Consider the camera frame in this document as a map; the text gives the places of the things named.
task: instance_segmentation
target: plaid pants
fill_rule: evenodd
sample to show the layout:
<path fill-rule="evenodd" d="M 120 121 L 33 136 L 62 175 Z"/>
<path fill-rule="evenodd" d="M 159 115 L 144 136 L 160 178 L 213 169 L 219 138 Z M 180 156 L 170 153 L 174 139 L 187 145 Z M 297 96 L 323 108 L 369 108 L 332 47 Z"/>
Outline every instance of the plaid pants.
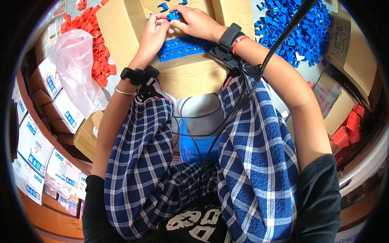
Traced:
<path fill-rule="evenodd" d="M 231 112 L 242 91 L 234 78 L 220 95 Z M 247 84 L 251 89 L 254 80 Z M 234 242 L 286 242 L 296 221 L 298 166 L 290 134 L 261 80 L 255 96 L 223 131 L 219 163 L 170 166 L 171 101 L 132 103 L 116 138 L 105 176 L 104 200 L 113 228 L 128 240 L 153 232 L 199 193 L 217 193 Z"/>

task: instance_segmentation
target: person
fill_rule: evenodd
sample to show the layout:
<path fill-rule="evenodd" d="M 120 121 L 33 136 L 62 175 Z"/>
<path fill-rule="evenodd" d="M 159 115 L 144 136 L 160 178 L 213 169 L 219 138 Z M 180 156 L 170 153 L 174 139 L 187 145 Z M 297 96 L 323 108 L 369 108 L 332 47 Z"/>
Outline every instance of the person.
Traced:
<path fill-rule="evenodd" d="M 182 18 L 150 15 L 129 68 L 144 70 L 172 27 L 215 43 L 227 29 L 199 9 L 172 10 Z M 249 38 L 233 45 L 244 65 L 261 64 L 269 51 Z M 243 84 L 233 77 L 221 91 L 224 116 Z M 296 153 L 269 85 L 291 113 Z M 176 100 L 157 80 L 135 99 L 123 94 L 137 89 L 120 80 L 101 120 L 86 179 L 85 242 L 334 242 L 341 197 L 322 114 L 281 57 L 272 56 L 255 95 L 223 131 L 214 164 L 170 165 Z"/>

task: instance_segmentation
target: black t-shirt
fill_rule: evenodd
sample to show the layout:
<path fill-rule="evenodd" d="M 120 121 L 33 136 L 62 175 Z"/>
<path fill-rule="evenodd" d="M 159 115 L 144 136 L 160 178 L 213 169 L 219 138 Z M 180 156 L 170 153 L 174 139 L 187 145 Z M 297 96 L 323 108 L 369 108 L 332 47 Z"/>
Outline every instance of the black t-shirt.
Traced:
<path fill-rule="evenodd" d="M 163 220 L 158 224 L 157 231 L 140 240 L 127 241 L 113 230 L 108 221 L 104 180 L 91 175 L 86 178 L 86 183 L 82 216 L 85 242 L 204 242 L 199 238 L 212 243 L 228 242 L 227 226 L 214 194 L 202 197 L 174 217 Z M 297 192 L 299 211 L 288 242 L 334 242 L 340 226 L 341 200 L 334 157 L 324 155 L 310 163 L 299 175 Z"/>

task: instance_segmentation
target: hand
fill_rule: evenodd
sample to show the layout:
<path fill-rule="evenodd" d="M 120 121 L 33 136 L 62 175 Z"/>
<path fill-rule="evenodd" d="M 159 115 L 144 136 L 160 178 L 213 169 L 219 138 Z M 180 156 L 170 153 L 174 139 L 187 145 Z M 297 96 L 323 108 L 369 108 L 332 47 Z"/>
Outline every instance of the hand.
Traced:
<path fill-rule="evenodd" d="M 172 20 L 170 25 L 194 37 L 219 43 L 227 29 L 199 9 L 178 5 L 170 10 L 172 11 L 181 13 L 182 17 L 179 20 Z"/>
<path fill-rule="evenodd" d="M 166 33 L 174 33 L 170 29 L 170 23 L 166 19 L 166 16 L 167 14 L 165 13 L 150 15 L 134 59 L 139 59 L 147 65 L 161 49 L 166 38 Z"/>

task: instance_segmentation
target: shoe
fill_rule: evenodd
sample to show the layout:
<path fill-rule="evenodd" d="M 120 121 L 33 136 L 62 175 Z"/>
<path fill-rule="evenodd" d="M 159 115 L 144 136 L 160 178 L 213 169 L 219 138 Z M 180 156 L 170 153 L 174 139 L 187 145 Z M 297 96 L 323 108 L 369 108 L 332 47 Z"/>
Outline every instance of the shoe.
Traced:
<path fill-rule="evenodd" d="M 146 84 L 142 85 L 135 96 L 135 102 L 138 105 L 144 104 L 149 99 L 164 98 L 173 102 L 175 107 L 177 99 L 166 93 L 159 84 L 157 79 L 151 78 Z"/>

